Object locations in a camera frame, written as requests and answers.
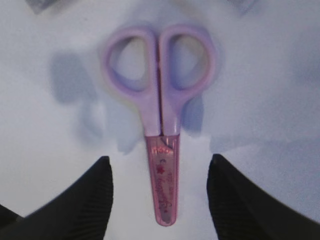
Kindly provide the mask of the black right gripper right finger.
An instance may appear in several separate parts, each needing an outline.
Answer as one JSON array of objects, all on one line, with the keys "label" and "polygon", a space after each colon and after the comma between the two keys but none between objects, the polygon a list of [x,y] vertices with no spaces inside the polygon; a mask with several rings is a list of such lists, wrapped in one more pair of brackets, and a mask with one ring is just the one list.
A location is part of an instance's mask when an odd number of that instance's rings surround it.
[{"label": "black right gripper right finger", "polygon": [[219,240],[318,240],[320,224],[278,201],[213,154],[208,207]]}]

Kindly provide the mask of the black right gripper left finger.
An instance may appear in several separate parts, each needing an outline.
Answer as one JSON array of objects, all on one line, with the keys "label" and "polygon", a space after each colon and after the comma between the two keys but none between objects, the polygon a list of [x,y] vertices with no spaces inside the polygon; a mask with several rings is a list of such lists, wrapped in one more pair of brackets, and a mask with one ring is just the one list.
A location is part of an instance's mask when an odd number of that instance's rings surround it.
[{"label": "black right gripper left finger", "polygon": [[113,173],[100,157],[77,181],[30,215],[0,230],[2,240],[102,240],[113,206]]}]

